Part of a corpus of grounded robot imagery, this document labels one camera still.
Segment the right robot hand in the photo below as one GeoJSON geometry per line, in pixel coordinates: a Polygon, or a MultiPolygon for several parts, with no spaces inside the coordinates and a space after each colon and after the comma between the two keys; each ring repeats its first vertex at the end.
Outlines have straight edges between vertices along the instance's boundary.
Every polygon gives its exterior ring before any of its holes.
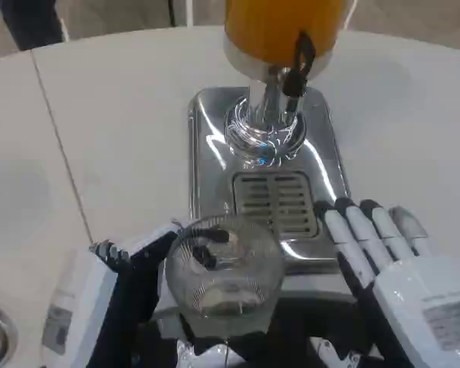
{"type": "Polygon", "coordinates": [[[377,356],[355,367],[460,367],[460,261],[436,254],[407,209],[372,199],[318,201],[314,213],[333,242],[377,356]]]}

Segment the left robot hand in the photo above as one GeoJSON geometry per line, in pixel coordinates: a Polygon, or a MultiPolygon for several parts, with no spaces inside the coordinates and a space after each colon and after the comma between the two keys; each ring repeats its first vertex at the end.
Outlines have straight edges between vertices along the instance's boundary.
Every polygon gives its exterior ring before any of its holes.
{"type": "Polygon", "coordinates": [[[162,266],[178,238],[189,253],[214,268],[215,256],[196,241],[226,243],[217,225],[191,230],[173,223],[123,247],[109,240],[77,250],[54,290],[41,339],[42,367],[222,367],[229,352],[211,342],[201,351],[158,333],[136,352],[136,335],[160,299],[162,266]]]}

